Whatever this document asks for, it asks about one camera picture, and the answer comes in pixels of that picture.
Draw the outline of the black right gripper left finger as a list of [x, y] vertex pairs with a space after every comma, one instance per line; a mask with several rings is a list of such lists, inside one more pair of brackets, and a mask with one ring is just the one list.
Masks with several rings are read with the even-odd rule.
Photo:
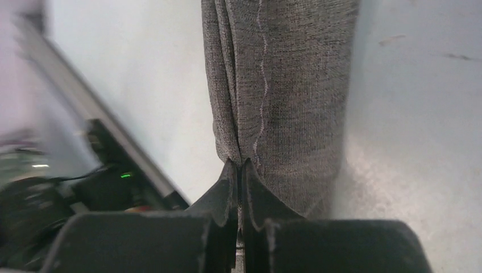
[[236, 264], [238, 174], [218, 181], [186, 210], [91, 212], [60, 230], [41, 272], [230, 272]]

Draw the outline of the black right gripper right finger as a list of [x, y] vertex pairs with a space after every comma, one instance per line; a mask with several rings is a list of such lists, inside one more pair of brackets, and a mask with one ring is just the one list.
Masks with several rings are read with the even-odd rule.
[[309, 220], [240, 171], [245, 272], [431, 272], [421, 243], [397, 220]]

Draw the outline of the grey cloth napkin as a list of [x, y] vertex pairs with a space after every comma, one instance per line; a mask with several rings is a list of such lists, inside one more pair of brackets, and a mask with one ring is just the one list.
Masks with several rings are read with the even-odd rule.
[[251, 159], [305, 217], [326, 217], [342, 162], [358, 1], [202, 1], [219, 158]]

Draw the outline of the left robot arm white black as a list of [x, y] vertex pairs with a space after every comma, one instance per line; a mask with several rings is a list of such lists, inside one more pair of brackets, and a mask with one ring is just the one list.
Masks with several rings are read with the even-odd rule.
[[84, 211], [124, 211], [144, 205], [142, 188], [121, 156], [91, 130], [101, 165], [80, 176], [28, 177], [1, 188], [1, 266], [37, 269], [44, 250], [67, 220]]

